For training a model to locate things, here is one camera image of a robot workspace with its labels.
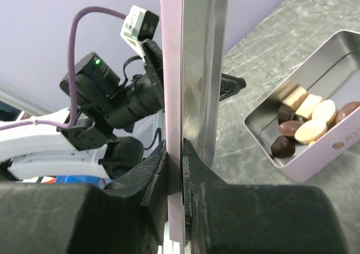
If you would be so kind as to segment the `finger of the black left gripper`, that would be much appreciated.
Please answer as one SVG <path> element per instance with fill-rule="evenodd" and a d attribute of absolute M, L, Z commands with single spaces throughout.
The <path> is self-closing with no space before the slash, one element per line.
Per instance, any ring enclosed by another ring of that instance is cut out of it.
<path fill-rule="evenodd" d="M 220 82 L 219 101 L 223 101 L 238 94 L 246 87 L 246 81 L 243 78 L 234 77 L 228 74 L 222 74 Z"/>

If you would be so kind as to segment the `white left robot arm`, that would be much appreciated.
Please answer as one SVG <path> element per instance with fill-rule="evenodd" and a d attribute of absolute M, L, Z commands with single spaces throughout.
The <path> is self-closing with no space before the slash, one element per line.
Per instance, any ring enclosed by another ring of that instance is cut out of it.
<path fill-rule="evenodd" d="M 147 39 L 143 75 L 121 81 L 91 52 L 74 67 L 77 103 L 1 132 L 1 179 L 94 176 L 117 179 L 143 161 L 136 122 L 164 109 L 163 56 Z"/>

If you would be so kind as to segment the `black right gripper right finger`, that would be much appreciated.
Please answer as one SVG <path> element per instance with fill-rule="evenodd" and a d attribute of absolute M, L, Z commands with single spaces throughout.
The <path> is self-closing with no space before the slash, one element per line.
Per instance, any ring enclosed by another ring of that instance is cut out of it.
<path fill-rule="evenodd" d="M 229 184 L 183 142 L 185 235 L 193 253 L 348 253 L 316 186 Z"/>

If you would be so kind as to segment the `white block chocolate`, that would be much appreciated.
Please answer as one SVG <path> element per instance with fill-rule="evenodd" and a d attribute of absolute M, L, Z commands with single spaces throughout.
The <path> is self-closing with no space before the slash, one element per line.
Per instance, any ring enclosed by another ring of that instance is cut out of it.
<path fill-rule="evenodd" d="M 308 93 L 305 88 L 298 86 L 291 94 L 289 94 L 284 100 L 283 104 L 296 111 L 303 101 L 307 98 Z"/>

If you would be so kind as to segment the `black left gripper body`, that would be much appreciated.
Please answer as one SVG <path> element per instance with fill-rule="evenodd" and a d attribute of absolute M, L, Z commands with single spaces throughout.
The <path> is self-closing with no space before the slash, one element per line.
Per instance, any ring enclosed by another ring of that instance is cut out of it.
<path fill-rule="evenodd" d="M 132 132 L 141 119 L 164 109 L 163 53 L 150 39 L 141 43 L 143 75 L 120 82 L 115 72 L 91 52 L 75 65 L 79 110 L 110 127 Z"/>

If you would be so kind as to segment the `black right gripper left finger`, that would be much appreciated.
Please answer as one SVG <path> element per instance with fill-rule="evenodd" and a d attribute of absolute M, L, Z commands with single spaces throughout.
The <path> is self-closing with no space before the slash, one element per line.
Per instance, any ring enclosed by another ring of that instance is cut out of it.
<path fill-rule="evenodd" d="M 1 183 L 2 253 L 157 253 L 167 210 L 166 143 L 104 189 Z"/>

